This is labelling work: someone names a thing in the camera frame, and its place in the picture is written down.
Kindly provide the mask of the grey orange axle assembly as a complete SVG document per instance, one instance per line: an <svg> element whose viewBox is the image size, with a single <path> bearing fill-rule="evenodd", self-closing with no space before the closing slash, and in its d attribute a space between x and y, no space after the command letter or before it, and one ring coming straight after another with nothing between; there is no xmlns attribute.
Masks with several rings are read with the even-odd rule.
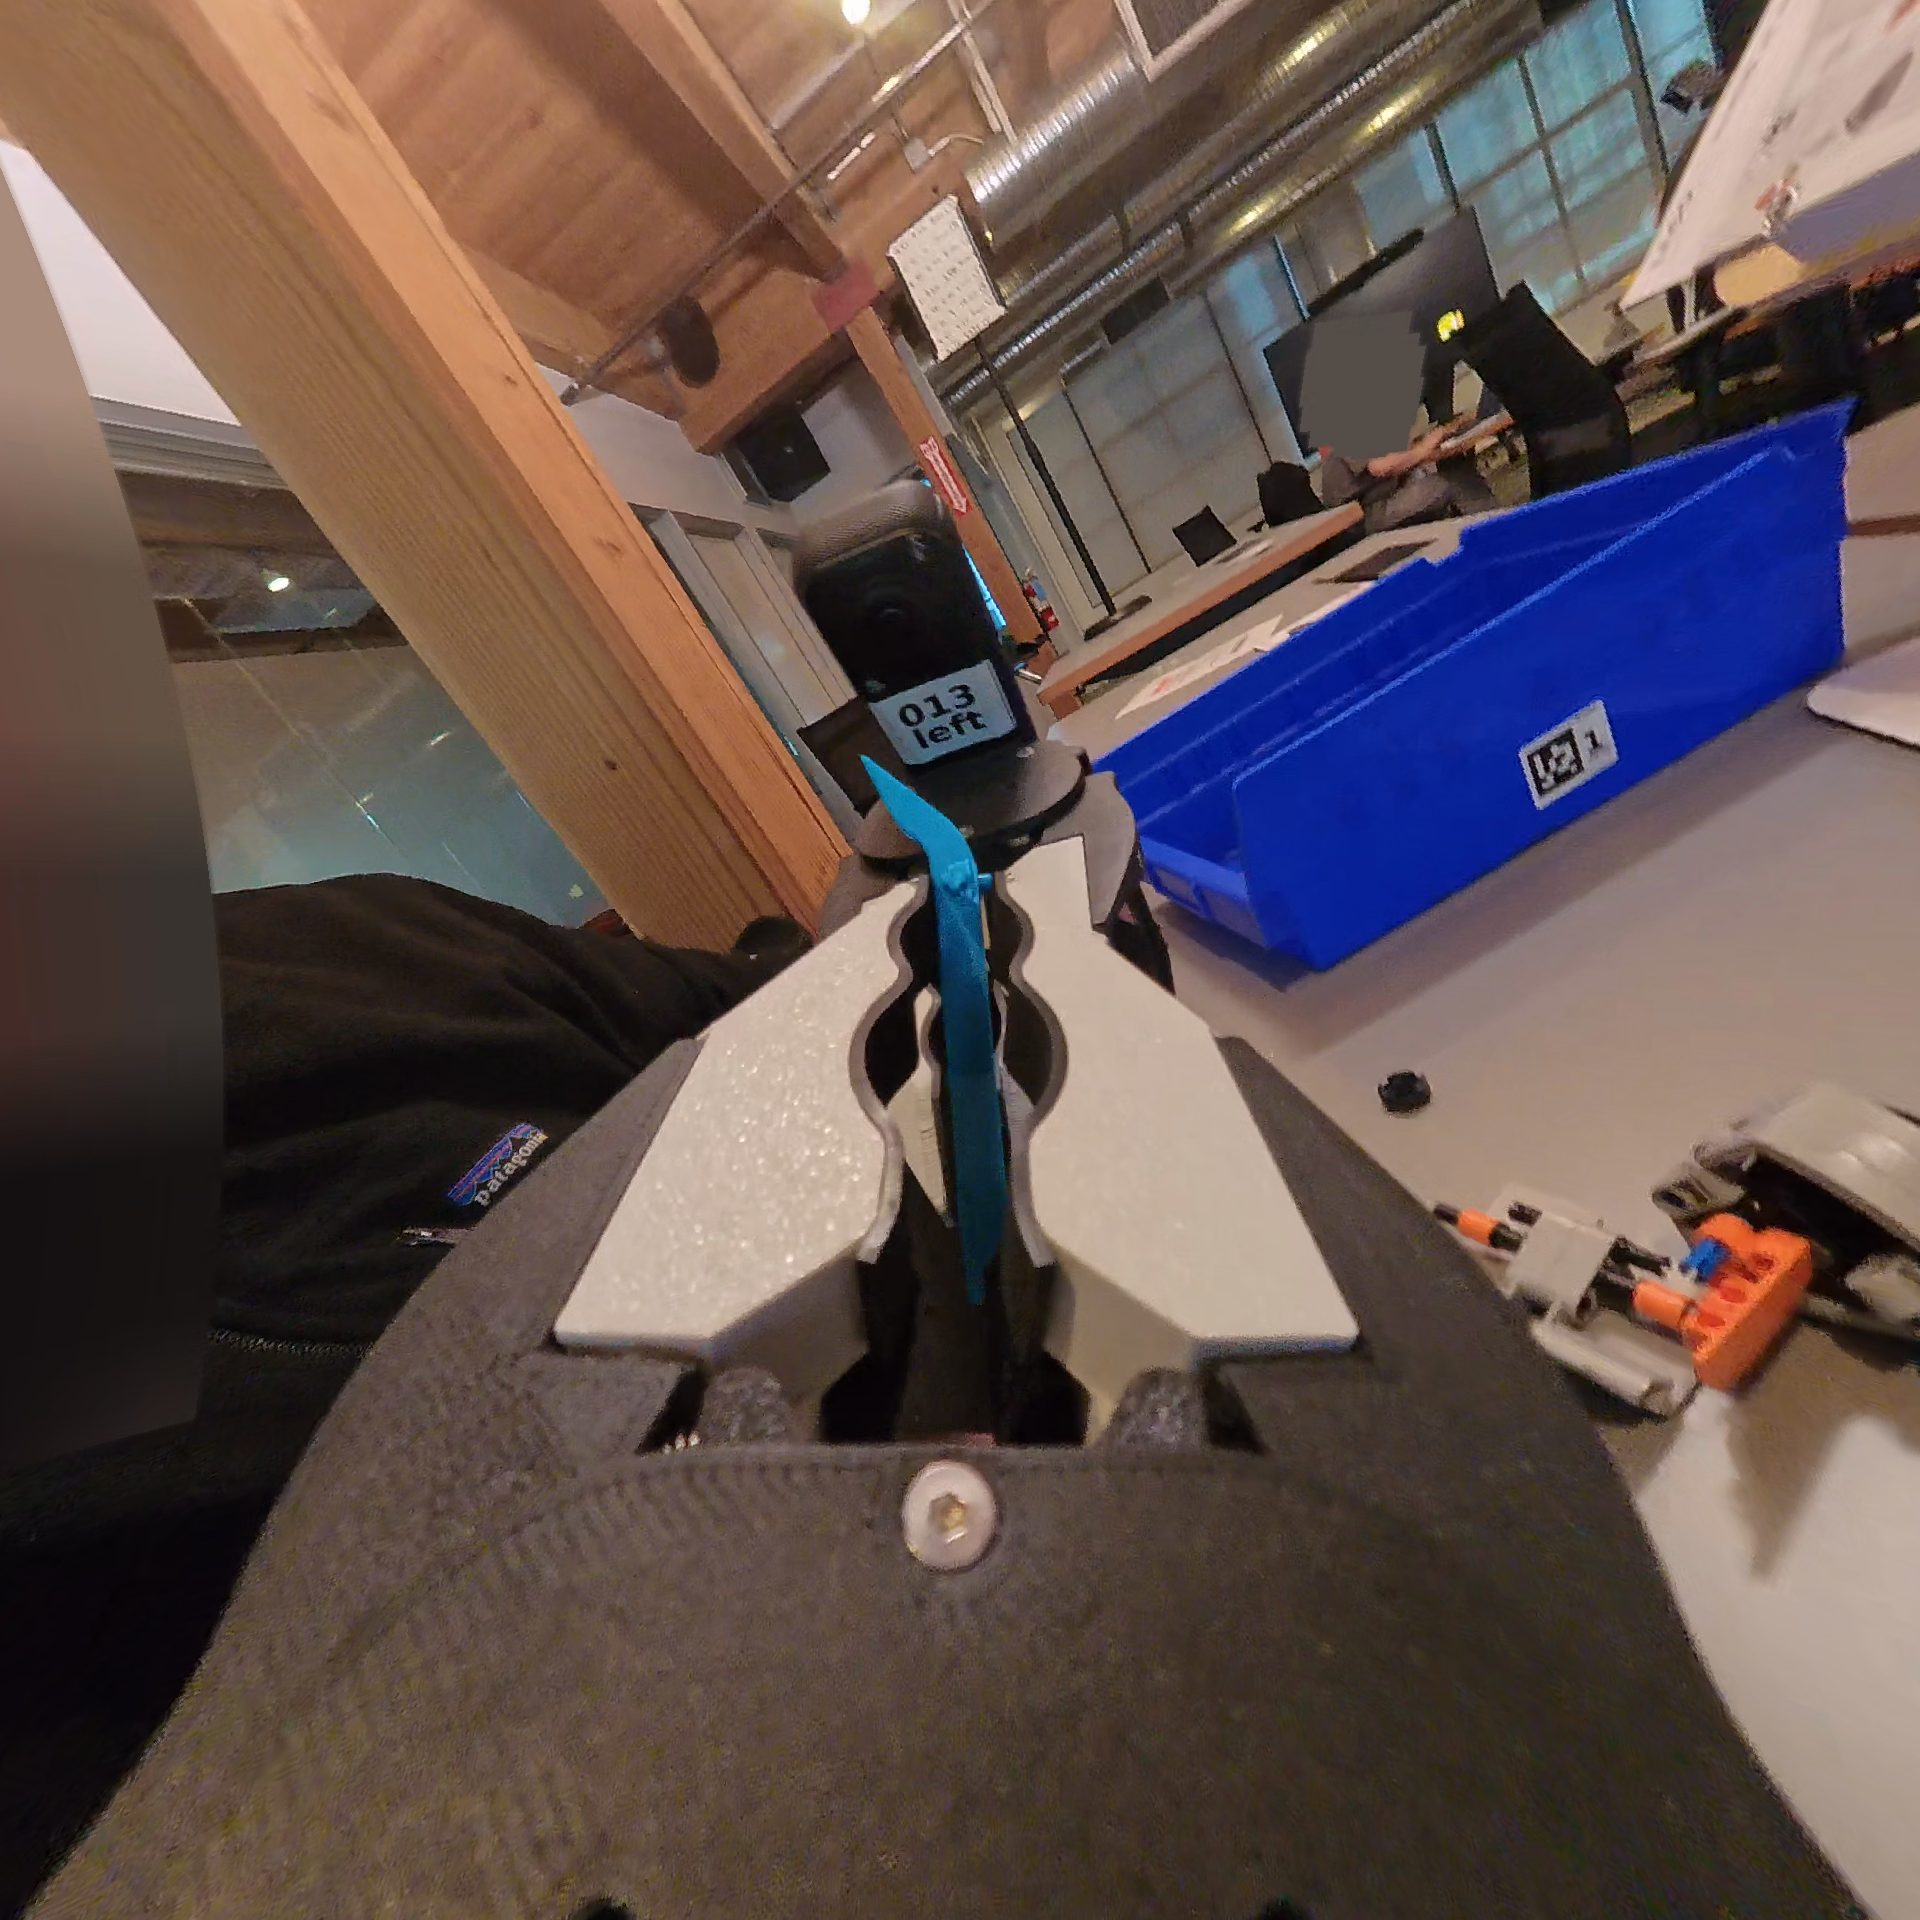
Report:
<svg viewBox="0 0 1920 1920"><path fill-rule="evenodd" d="M1492 1280L1546 1357L1650 1419L1685 1414L1699 1386L1747 1385L1815 1282L1806 1236L1731 1210L1695 1226L1685 1255L1540 1202L1430 1210L1497 1260Z"/></svg>

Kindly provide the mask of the wooden post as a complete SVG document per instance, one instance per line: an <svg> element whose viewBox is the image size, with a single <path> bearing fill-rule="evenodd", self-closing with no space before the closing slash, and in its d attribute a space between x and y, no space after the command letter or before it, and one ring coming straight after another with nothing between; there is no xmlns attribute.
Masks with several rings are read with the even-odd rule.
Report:
<svg viewBox="0 0 1920 1920"><path fill-rule="evenodd" d="M5 4L5 125L637 931L846 857L301 4Z"/></svg>

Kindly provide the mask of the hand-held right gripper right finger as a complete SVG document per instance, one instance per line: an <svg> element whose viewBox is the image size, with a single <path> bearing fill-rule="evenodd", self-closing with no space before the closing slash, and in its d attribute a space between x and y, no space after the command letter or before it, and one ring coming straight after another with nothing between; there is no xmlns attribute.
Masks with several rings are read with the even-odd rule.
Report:
<svg viewBox="0 0 1920 1920"><path fill-rule="evenodd" d="M1119 1414L1149 1371L1351 1354L1357 1315L1212 1026L1065 896L1012 896L1012 977L1065 1064L1026 1140L1055 1255L1044 1351Z"/></svg>

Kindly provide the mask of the black monitor screen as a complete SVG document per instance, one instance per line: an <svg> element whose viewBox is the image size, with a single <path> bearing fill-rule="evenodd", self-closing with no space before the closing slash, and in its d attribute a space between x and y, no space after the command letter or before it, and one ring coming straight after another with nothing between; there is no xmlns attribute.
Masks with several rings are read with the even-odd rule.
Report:
<svg viewBox="0 0 1920 1920"><path fill-rule="evenodd" d="M1466 329L1497 304L1475 211L1405 232L1335 281L1265 350L1296 445L1371 459L1402 451L1419 425L1451 425Z"/></svg>

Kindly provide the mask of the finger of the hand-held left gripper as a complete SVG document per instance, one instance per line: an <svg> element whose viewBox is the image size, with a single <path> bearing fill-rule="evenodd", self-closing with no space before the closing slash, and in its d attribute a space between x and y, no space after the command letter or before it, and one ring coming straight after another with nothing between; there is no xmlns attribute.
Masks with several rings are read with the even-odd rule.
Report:
<svg viewBox="0 0 1920 1920"><path fill-rule="evenodd" d="M1105 1161L1105 945L1084 841L1044 845L997 879L1004 1067L1026 1097L1026 1182L1090 1187Z"/></svg>
<svg viewBox="0 0 1920 1920"><path fill-rule="evenodd" d="M929 1026L914 1032L914 1064L901 1091L887 1097L892 1125L902 1147L902 1170L941 1224L952 1224L947 1161L941 1147L941 1096L937 1096L941 1045Z"/></svg>

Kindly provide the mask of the grey office desk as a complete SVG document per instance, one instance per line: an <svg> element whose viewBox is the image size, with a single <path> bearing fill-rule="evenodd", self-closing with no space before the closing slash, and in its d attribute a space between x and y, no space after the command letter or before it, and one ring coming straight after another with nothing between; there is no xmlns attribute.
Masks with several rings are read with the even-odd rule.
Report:
<svg viewBox="0 0 1920 1920"><path fill-rule="evenodd" d="M1255 607L1309 565L1362 529L1362 504L1341 504L1309 516L1282 520L1239 539L1212 564L1171 564L1145 582L1145 602L1124 611L1100 637L1069 650L1032 686L1049 717L1069 717L1084 705L1084 686L1109 679L1129 660L1162 654L1219 627L1224 619Z"/></svg>

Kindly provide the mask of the white gridded board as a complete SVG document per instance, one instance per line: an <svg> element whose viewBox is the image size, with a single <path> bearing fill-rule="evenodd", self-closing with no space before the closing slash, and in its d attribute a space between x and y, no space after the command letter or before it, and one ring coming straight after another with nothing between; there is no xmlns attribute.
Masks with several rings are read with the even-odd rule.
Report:
<svg viewBox="0 0 1920 1920"><path fill-rule="evenodd" d="M924 329L929 356L947 364L1010 317L961 196L945 196L885 247Z"/></svg>

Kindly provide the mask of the light blue plastic tool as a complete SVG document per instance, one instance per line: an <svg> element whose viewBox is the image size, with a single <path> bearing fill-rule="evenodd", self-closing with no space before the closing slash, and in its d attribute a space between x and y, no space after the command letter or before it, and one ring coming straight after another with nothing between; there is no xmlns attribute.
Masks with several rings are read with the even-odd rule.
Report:
<svg viewBox="0 0 1920 1920"><path fill-rule="evenodd" d="M879 801L924 850L937 940L941 1062L947 1091L947 1202L969 1301L985 1310L991 1266L1010 1214L1010 1140L994 1045L994 977L985 949L985 879L969 837L929 797L864 759Z"/></svg>

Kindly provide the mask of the grey shell block assembly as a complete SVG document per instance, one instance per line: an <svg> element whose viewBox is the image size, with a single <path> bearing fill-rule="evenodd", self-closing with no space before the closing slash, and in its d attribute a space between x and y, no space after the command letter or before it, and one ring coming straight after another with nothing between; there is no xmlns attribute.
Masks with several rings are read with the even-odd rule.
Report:
<svg viewBox="0 0 1920 1920"><path fill-rule="evenodd" d="M1695 1140L1650 1202L1680 1234L1731 1214L1805 1236L1806 1315L1916 1344L1916 1115L1806 1082Z"/></svg>

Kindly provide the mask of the white instruction booklet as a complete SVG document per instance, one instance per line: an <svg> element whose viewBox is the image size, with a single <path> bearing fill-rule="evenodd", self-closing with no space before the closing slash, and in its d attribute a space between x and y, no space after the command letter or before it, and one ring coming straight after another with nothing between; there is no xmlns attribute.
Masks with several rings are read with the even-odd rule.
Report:
<svg viewBox="0 0 1920 1920"><path fill-rule="evenodd" d="M1766 4L1624 301L1736 269L1729 304L1916 255L1916 4Z"/></svg>

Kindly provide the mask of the blue plastic bin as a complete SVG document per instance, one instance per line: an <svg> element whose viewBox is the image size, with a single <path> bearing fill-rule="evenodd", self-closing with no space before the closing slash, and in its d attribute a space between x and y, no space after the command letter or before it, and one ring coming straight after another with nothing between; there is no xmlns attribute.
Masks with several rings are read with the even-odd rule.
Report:
<svg viewBox="0 0 1920 1920"><path fill-rule="evenodd" d="M1475 516L1119 742L1149 882L1327 972L1832 671L1850 421Z"/></svg>

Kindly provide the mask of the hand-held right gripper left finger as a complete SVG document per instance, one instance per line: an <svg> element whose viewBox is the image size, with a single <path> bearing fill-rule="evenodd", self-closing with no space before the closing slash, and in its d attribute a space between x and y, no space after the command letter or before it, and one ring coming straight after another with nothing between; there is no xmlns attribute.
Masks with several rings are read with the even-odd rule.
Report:
<svg viewBox="0 0 1920 1920"><path fill-rule="evenodd" d="M902 1192L865 1045L914 1007L924 906L924 879L892 884L707 1026L559 1310L559 1351L760 1370L790 1401L864 1361L857 1272Z"/></svg>

